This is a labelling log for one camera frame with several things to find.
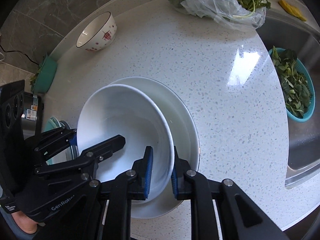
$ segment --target power cord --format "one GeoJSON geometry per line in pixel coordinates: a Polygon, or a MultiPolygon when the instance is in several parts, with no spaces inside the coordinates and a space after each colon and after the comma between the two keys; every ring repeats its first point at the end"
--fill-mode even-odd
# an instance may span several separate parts
{"type": "MultiPolygon", "coordinates": [[[[25,55],[28,60],[30,60],[32,63],[36,64],[36,65],[39,65],[37,62],[33,61],[31,58],[29,58],[29,56],[27,54],[25,54],[24,52],[20,51],[20,50],[4,50],[4,48],[1,46],[0,44],[0,48],[5,52],[5,53],[9,53],[9,52],[20,52],[22,53],[23,55],[25,55]]],[[[1,59],[0,61],[3,61],[4,60],[4,55],[0,52],[0,54],[3,56],[3,59],[1,59]]]]}

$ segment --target kitchen sink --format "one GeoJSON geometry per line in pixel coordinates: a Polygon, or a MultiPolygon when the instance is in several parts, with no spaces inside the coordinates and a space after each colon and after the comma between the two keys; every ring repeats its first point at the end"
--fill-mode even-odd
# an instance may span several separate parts
{"type": "Polygon", "coordinates": [[[304,123],[288,119],[289,158],[285,186],[291,188],[320,171],[320,104],[317,103],[320,100],[320,34],[298,19],[273,11],[268,12],[257,33],[267,50],[273,45],[295,50],[315,88],[313,116],[304,123]]]}

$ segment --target clear plastic bag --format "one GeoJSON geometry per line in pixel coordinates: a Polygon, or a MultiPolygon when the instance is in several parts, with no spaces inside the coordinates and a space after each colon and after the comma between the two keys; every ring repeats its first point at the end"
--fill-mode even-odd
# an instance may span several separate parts
{"type": "Polygon", "coordinates": [[[266,17],[266,8],[254,13],[244,9],[237,0],[169,0],[176,10],[210,17],[215,22],[232,30],[251,31],[261,27],[266,17]]]}

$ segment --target yellow sponge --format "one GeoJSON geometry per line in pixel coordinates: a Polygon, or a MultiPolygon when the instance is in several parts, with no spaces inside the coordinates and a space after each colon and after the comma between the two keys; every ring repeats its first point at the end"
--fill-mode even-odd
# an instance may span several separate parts
{"type": "Polygon", "coordinates": [[[300,10],[297,7],[294,7],[290,4],[288,4],[285,0],[280,0],[278,2],[281,7],[289,14],[291,14],[292,16],[295,16],[297,18],[299,18],[300,20],[306,22],[307,19],[302,15],[302,13],[300,12],[300,10]]]}

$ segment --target white speckled countertop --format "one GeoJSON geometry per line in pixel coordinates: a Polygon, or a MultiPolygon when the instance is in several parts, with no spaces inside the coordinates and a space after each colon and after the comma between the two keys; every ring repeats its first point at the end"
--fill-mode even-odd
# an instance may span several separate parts
{"type": "MultiPolygon", "coordinates": [[[[117,37],[108,48],[91,53],[72,47],[59,59],[44,118],[76,127],[97,89],[128,76],[153,78],[190,110],[200,139],[199,171],[207,178],[233,179],[282,229],[319,204],[320,174],[293,189],[284,187],[286,110],[276,71],[255,31],[230,31],[210,19],[180,14],[167,0],[142,3],[115,20],[117,37]]],[[[184,201],[162,217],[132,219],[132,237],[190,239],[190,219],[184,201]]]]}

